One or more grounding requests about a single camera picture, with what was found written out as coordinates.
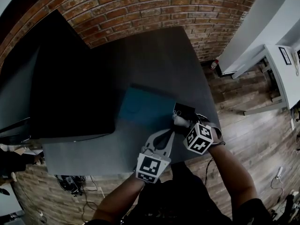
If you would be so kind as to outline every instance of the picture frame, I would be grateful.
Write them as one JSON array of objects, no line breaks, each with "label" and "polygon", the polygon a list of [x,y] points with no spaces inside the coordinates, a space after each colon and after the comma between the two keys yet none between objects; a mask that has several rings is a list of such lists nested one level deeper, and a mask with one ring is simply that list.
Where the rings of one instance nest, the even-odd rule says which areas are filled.
[{"label": "picture frame", "polygon": [[285,48],[284,47],[279,47],[279,50],[280,50],[280,52],[281,52],[281,54],[282,54],[282,56],[285,60],[285,64],[286,65],[291,65],[292,64],[291,60],[290,60],[289,56],[287,55],[287,52],[286,52]]}]

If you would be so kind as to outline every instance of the brick wall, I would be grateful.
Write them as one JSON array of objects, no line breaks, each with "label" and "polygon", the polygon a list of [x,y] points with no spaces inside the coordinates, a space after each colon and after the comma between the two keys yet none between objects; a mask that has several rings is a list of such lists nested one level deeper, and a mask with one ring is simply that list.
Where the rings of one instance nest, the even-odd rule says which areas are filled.
[{"label": "brick wall", "polygon": [[143,31],[183,26],[199,61],[211,60],[229,43],[254,1],[39,0],[0,45],[0,64],[19,39],[55,9],[90,48]]}]

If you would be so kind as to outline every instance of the black desk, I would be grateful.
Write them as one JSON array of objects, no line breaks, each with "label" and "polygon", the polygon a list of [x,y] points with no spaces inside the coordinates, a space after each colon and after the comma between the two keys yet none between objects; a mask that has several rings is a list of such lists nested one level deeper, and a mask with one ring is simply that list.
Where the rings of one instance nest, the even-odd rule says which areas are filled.
[{"label": "black desk", "polygon": [[[118,104],[131,84],[171,94],[176,101],[196,108],[197,113],[219,125],[210,88],[192,45],[181,27],[145,32],[126,37],[93,50],[97,66],[108,66],[118,91]],[[131,172],[141,147],[156,131],[116,121],[113,134],[82,142],[44,145],[50,174],[104,175]],[[176,135],[172,163],[198,155],[188,151]]]}]

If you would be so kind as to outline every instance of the person's right arm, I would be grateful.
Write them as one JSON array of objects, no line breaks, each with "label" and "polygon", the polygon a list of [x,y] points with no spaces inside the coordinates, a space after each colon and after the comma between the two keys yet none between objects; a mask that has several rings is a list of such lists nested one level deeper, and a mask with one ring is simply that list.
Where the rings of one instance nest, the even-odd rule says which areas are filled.
[{"label": "person's right arm", "polygon": [[225,146],[210,147],[208,151],[214,158],[231,197],[233,210],[253,198],[258,198],[252,177]]}]

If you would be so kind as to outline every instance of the person's left arm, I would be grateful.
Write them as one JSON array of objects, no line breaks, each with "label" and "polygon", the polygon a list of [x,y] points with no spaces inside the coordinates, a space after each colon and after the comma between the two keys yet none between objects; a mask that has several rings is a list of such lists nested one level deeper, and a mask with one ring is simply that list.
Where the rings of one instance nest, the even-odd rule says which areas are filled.
[{"label": "person's left arm", "polygon": [[135,202],[145,182],[133,173],[120,186],[113,190],[98,206],[93,219],[101,219],[111,224],[120,224],[122,217]]}]

